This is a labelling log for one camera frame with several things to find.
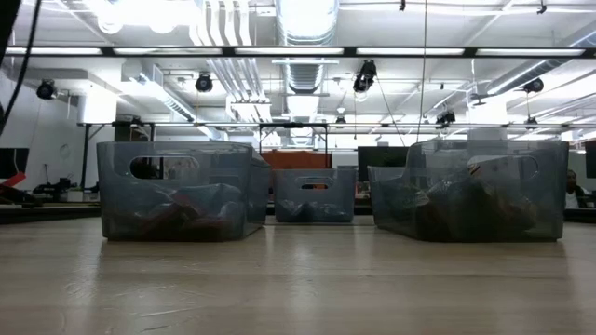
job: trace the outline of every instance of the red object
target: red object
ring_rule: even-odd
[[[24,181],[27,178],[24,173],[19,172],[16,175],[10,177],[8,180],[2,183],[4,186],[15,187],[19,182]]]
[[[289,169],[329,168],[332,156],[309,152],[269,152],[262,153],[261,157],[269,163],[272,169]]]

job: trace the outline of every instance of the clear plastic bin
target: clear plastic bin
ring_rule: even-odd
[[[274,170],[279,222],[350,222],[354,218],[355,169]]]
[[[379,228],[438,242],[562,237],[567,156],[562,141],[427,141],[405,170],[369,167]]]
[[[264,224],[271,168],[233,142],[98,143],[103,236],[225,241]]]

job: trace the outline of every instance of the person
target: person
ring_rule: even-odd
[[[585,195],[588,193],[584,188],[577,185],[577,175],[572,169],[567,169],[567,192],[565,193],[565,208],[587,208],[588,204]]]

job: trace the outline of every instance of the hanging cable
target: hanging cable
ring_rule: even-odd
[[[422,126],[422,114],[425,106],[425,75],[427,72],[427,38],[428,38],[428,0],[425,0],[425,41],[424,55],[422,56],[422,92],[420,92],[420,116],[418,117],[418,129],[416,130],[416,143],[420,137],[420,127]]]
[[[403,145],[405,147],[406,143],[403,141],[403,138],[400,134],[400,129],[398,128],[398,125],[395,123],[395,117],[393,117],[393,113],[391,113],[391,108],[389,108],[389,103],[387,102],[387,99],[385,97],[385,92],[383,91],[383,86],[381,85],[381,79],[379,79],[378,75],[376,76],[376,81],[377,81],[377,83],[379,83],[379,88],[381,89],[381,95],[383,96],[383,101],[385,102],[387,111],[389,112],[389,115],[391,116],[391,122],[393,123],[393,126],[395,127],[395,131],[397,131],[398,135],[400,136],[401,145]]]
[[[20,65],[19,71],[19,78],[17,79],[17,85],[15,86],[15,90],[12,92],[12,96],[8,101],[8,106],[6,110],[3,112],[2,119],[0,120],[0,137],[4,133],[4,128],[7,125],[8,117],[10,116],[10,112],[12,112],[12,108],[17,101],[17,97],[19,96],[20,88],[22,87],[23,81],[25,80],[25,73],[27,72],[27,66],[29,65],[29,59],[31,58],[31,49],[34,45],[35,40],[35,32],[37,30],[37,22],[39,20],[39,11],[41,10],[41,2],[42,0],[36,0],[35,9],[34,9],[34,17],[31,23],[31,31],[29,32],[29,41],[27,42],[27,48],[25,50],[25,55],[22,59],[22,64]]]
[[[358,137],[356,136],[356,117],[358,116],[357,112],[356,112],[356,92],[354,92],[354,140],[356,140]]]

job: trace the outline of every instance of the wooden table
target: wooden table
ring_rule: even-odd
[[[0,334],[595,334],[596,226],[431,244],[372,226],[107,243],[99,219],[0,226]]]

